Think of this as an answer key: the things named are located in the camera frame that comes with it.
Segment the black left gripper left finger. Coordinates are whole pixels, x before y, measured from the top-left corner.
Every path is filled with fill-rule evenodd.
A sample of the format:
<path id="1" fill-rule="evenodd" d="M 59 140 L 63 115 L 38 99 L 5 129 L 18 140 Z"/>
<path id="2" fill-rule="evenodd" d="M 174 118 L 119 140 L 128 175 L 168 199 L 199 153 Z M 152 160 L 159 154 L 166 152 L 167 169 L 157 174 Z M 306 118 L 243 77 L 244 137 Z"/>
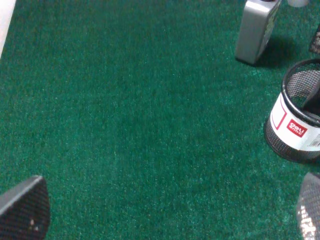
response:
<path id="1" fill-rule="evenodd" d="M 0 238 L 43 240 L 51 223 L 47 182 L 33 175 L 0 195 Z"/>

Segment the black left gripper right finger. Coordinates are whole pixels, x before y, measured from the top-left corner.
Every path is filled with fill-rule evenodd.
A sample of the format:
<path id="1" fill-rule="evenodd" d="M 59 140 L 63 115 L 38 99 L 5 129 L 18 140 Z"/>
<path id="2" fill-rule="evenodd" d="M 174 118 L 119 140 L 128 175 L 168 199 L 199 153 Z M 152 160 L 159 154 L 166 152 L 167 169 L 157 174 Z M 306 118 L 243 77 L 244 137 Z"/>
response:
<path id="1" fill-rule="evenodd" d="M 297 225 L 304 240 L 320 239 L 320 175 L 303 178 L 296 206 Z"/>

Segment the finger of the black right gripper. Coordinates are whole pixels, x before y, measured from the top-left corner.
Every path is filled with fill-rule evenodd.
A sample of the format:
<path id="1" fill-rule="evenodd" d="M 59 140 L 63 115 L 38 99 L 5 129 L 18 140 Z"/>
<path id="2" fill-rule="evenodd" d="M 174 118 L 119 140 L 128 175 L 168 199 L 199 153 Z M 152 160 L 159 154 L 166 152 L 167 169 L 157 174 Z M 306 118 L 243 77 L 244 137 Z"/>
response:
<path id="1" fill-rule="evenodd" d="M 310 113 L 320 112 L 320 86 L 317 85 L 303 103 L 302 109 Z"/>
<path id="2" fill-rule="evenodd" d="M 311 42 L 309 44 L 309 49 L 311 53 L 320 53 L 320 25 L 318 25 L 316 31 L 314 32 Z"/>

